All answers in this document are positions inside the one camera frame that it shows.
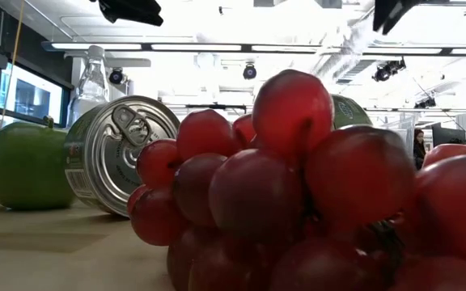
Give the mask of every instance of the water bottle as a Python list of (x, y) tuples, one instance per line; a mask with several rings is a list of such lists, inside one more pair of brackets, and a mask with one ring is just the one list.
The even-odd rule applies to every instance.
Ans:
[(75, 96), (70, 102), (67, 127), (92, 108), (109, 102), (109, 85), (104, 65), (105, 51), (92, 45), (87, 50), (86, 69), (84, 70)]

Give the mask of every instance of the bottle cap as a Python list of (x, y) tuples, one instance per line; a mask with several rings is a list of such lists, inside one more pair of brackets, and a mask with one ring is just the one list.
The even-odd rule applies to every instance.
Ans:
[(87, 50), (90, 57), (105, 57), (105, 49), (98, 45), (92, 45)]

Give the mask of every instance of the computer screen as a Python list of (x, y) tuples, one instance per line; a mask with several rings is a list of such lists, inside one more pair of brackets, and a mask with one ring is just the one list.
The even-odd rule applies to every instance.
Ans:
[(444, 129), (441, 126), (433, 127), (433, 146), (442, 144), (466, 144), (465, 131), (463, 129)]

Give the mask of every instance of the woman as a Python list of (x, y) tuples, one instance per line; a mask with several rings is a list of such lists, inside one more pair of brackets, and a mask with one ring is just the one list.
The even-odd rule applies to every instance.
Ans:
[(414, 130), (414, 163), (417, 170), (422, 168), (424, 158), (426, 157), (426, 147), (424, 146), (424, 132), (421, 129)]

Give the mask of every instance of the table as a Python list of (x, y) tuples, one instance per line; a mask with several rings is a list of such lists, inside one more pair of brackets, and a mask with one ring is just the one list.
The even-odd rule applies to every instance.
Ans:
[(166, 253), (137, 238), (129, 220), (80, 203), (26, 213), (0, 206), (0, 291), (173, 291)]

